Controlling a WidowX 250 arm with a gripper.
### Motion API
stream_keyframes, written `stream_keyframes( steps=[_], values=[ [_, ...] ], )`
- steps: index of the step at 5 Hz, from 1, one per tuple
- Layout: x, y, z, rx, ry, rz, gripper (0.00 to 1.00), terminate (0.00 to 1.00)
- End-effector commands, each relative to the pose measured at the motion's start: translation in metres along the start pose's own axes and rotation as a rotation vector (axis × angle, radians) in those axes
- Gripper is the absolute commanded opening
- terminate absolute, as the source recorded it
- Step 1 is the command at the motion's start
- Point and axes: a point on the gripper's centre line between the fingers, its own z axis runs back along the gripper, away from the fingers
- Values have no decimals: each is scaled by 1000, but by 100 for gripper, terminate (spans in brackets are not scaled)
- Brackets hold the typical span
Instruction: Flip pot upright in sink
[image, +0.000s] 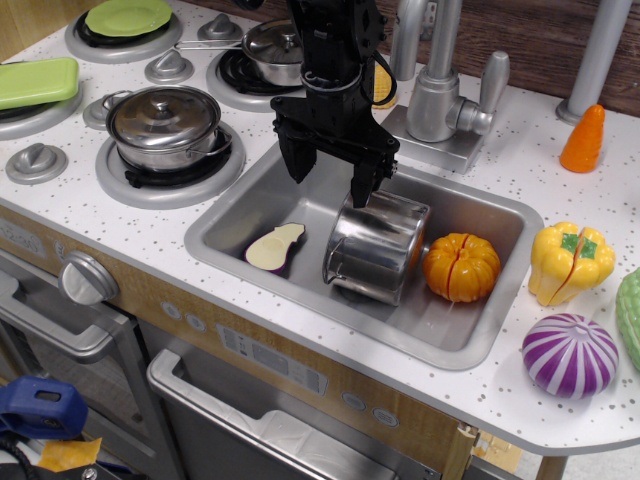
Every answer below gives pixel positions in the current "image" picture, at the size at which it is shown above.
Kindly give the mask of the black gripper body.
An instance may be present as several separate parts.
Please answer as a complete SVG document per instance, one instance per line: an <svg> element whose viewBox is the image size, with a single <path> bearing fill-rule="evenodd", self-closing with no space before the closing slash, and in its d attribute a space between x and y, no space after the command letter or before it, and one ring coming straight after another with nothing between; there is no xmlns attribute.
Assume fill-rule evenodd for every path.
<svg viewBox="0 0 640 480"><path fill-rule="evenodd" d="M320 152L354 166L378 162L383 178L396 171L399 142L372 115L374 74L363 73L338 88L303 80L303 98L277 96L271 100L274 130L280 135L307 138Z"/></svg>

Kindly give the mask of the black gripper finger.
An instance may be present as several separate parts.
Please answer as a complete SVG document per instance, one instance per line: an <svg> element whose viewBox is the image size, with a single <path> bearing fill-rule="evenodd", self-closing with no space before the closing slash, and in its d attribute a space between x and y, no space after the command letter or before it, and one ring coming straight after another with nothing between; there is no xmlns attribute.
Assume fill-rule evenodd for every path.
<svg viewBox="0 0 640 480"><path fill-rule="evenodd" d="M279 136L279 146L289 176L301 183L315 166L316 147L307 138L288 135Z"/></svg>
<svg viewBox="0 0 640 480"><path fill-rule="evenodd" d="M351 198L354 208L367 206L370 196L377 191L383 180L383 168L378 162L361 161L354 166L351 180Z"/></svg>

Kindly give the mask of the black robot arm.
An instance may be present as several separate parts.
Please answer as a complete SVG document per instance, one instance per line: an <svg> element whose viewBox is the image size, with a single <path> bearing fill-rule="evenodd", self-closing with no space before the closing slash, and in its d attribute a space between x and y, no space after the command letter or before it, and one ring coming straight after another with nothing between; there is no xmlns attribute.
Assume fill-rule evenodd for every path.
<svg viewBox="0 0 640 480"><path fill-rule="evenodd" d="M356 208L396 169L399 142L372 115L377 50L387 19L373 1L291 1L289 16L302 43L302 98L272 99L274 129L289 175L302 182L319 152L353 166Z"/></svg>

